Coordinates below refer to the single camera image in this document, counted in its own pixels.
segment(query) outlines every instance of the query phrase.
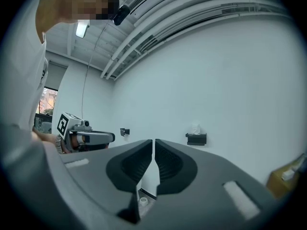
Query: ribbed black pad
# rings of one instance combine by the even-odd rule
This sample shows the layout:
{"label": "ribbed black pad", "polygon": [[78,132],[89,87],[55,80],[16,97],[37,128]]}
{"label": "ribbed black pad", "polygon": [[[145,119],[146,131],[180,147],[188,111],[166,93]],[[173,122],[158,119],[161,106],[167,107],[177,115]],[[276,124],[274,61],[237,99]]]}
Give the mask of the ribbed black pad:
{"label": "ribbed black pad", "polygon": [[113,157],[106,165],[106,173],[118,190],[136,193],[136,185],[152,161],[153,141],[132,148]]}
{"label": "ribbed black pad", "polygon": [[195,179],[196,162],[183,152],[155,140],[155,161],[159,167],[160,185],[157,195],[180,193]]}

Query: neck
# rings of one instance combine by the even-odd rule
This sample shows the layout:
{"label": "neck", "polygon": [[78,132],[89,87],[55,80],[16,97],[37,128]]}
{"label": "neck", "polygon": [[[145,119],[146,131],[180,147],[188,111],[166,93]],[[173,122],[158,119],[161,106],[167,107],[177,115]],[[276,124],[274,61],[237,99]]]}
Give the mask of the neck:
{"label": "neck", "polygon": [[60,19],[61,0],[40,0],[36,11],[36,30],[42,40],[42,36],[51,27],[61,22]]}

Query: hanging cable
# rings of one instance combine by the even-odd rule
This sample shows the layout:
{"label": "hanging cable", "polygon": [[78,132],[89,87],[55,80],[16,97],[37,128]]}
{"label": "hanging cable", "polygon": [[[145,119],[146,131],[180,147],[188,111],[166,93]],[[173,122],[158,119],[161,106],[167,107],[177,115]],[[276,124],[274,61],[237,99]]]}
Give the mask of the hanging cable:
{"label": "hanging cable", "polygon": [[87,73],[88,73],[88,69],[90,68],[90,64],[91,64],[91,61],[92,61],[92,58],[93,58],[93,55],[94,55],[94,52],[96,51],[96,47],[97,47],[97,44],[100,40],[100,37],[102,35],[102,33],[106,30],[107,26],[109,25],[109,22],[107,22],[106,26],[104,27],[104,29],[101,31],[97,41],[96,41],[96,44],[95,44],[95,47],[94,47],[94,50],[92,52],[92,56],[90,58],[90,61],[88,62],[88,65],[87,65],[87,69],[86,69],[86,74],[85,74],[85,78],[84,78],[84,84],[83,84],[83,91],[82,91],[82,102],[81,102],[81,119],[83,119],[83,96],[84,96],[84,89],[85,89],[85,82],[86,82],[86,77],[87,77]]}

